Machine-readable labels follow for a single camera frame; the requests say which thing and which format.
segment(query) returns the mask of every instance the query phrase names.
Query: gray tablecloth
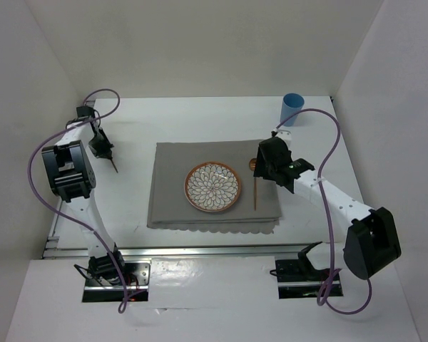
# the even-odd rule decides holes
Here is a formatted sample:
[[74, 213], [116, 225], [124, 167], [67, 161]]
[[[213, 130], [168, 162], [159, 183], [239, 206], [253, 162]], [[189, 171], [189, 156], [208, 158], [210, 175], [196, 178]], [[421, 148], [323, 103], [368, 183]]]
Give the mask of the gray tablecloth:
[[[154, 162], [148, 227], [202, 232], [269, 234], [281, 216], [274, 182], [257, 179], [257, 210], [253, 209], [253, 172], [249, 161], [260, 140], [232, 142], [158, 143]], [[187, 174], [203, 162], [222, 162], [233, 168], [241, 181], [241, 193], [229, 209], [202, 212], [185, 197]]]

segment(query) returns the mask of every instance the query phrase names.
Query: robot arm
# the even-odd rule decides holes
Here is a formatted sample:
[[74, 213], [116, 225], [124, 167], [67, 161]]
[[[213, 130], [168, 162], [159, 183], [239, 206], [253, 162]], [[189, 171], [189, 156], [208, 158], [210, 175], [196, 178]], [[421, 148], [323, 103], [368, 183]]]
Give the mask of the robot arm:
[[[106, 231], [95, 201], [96, 178], [86, 154], [83, 140], [95, 157], [112, 162], [111, 148], [106, 134], [96, 122], [82, 124], [94, 116], [93, 108], [77, 108], [78, 118], [68, 122], [68, 131], [55, 145], [45, 147], [43, 156], [46, 174], [52, 192], [60, 196], [79, 221], [85, 222], [113, 251], [119, 266], [124, 265], [121, 253]], [[102, 277], [110, 282], [117, 281], [118, 275], [105, 249], [93, 232], [81, 226], [83, 237], [88, 248], [89, 272], [95, 277]]]
[[[324, 209], [318, 182], [323, 182], [330, 214], [342, 229], [345, 242], [335, 244], [335, 268], [348, 268], [368, 279], [401, 255], [392, 214], [355, 201], [325, 179], [306, 160], [293, 161], [284, 135], [259, 144], [254, 177], [274, 180], [291, 193]], [[299, 253], [314, 269], [330, 267], [330, 244], [316, 243]]]

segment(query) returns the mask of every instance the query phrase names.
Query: white table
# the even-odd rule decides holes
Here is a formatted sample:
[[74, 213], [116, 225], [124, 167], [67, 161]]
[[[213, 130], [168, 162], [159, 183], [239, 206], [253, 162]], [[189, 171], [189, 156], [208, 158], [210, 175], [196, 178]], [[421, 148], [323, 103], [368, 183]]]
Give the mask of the white table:
[[[280, 187], [283, 218], [274, 234], [213, 234], [146, 227], [157, 142], [269, 138], [279, 121], [281, 101], [281, 97], [123, 99], [117, 113], [102, 122], [115, 145], [113, 156], [119, 174], [109, 161], [96, 160], [89, 153], [97, 176], [98, 208], [117, 245], [146, 248], [327, 242], [325, 213]], [[99, 99], [95, 108], [106, 113], [115, 103], [113, 99]], [[335, 114], [328, 96], [306, 97], [305, 108], [311, 107]], [[304, 113], [290, 130], [293, 156], [318, 167], [335, 139], [333, 122], [319, 113]], [[350, 196], [362, 199], [343, 139], [324, 175]], [[59, 249], [85, 248], [80, 229], [70, 221], [58, 219], [54, 234], [60, 237]]]
[[[419, 342], [397, 273], [389, 265], [372, 277], [370, 306], [355, 316], [320, 308], [314, 298], [278, 299], [274, 258], [157, 260], [151, 266], [149, 301], [81, 303], [83, 279], [73, 263], [32, 261], [7, 342]], [[341, 272], [344, 297], [330, 302], [355, 309], [367, 285]]]
[[[328, 97], [305, 98], [306, 108], [334, 113]], [[211, 234], [146, 228], [156, 142], [268, 138], [280, 113], [280, 97], [125, 99], [104, 120], [115, 144], [117, 175], [105, 160], [92, 159], [96, 198], [103, 220], [120, 247], [241, 246], [327, 241], [325, 216], [309, 203], [279, 189], [284, 213], [274, 234]], [[114, 100], [97, 100], [106, 112]], [[292, 151], [316, 166], [330, 149], [330, 120], [306, 113], [291, 128]], [[361, 199], [344, 141], [328, 162], [325, 177]], [[58, 248], [84, 248], [76, 225], [58, 219]], [[86, 259], [32, 261], [21, 290], [7, 342], [14, 341], [336, 341], [418, 342], [393, 265], [372, 278], [373, 298], [356, 316], [319, 308], [314, 299], [279, 300], [273, 256], [152, 259], [149, 302], [82, 304], [83, 279], [73, 264]], [[344, 297], [336, 307], [352, 310], [367, 285], [341, 272]]]

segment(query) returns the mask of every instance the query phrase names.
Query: blue cup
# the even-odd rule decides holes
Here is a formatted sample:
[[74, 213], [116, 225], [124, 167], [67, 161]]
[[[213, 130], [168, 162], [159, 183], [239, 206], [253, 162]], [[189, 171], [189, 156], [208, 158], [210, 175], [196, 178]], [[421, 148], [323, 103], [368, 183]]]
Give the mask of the blue cup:
[[[290, 93], [284, 96], [282, 99], [282, 109], [280, 110], [280, 122], [284, 121], [286, 118], [301, 110], [305, 105], [305, 99], [301, 95]], [[293, 118], [287, 120], [284, 123], [284, 126], [290, 127], [293, 126], [298, 115], [295, 115]]]

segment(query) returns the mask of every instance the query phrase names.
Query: floral pattern plate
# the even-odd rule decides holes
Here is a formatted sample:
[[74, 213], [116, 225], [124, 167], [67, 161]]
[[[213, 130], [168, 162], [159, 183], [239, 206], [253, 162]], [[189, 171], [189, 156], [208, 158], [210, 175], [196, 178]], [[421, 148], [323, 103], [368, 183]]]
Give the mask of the floral pattern plate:
[[231, 167], [221, 162], [204, 162], [188, 173], [184, 190], [195, 208], [204, 212], [220, 212], [238, 200], [241, 182]]

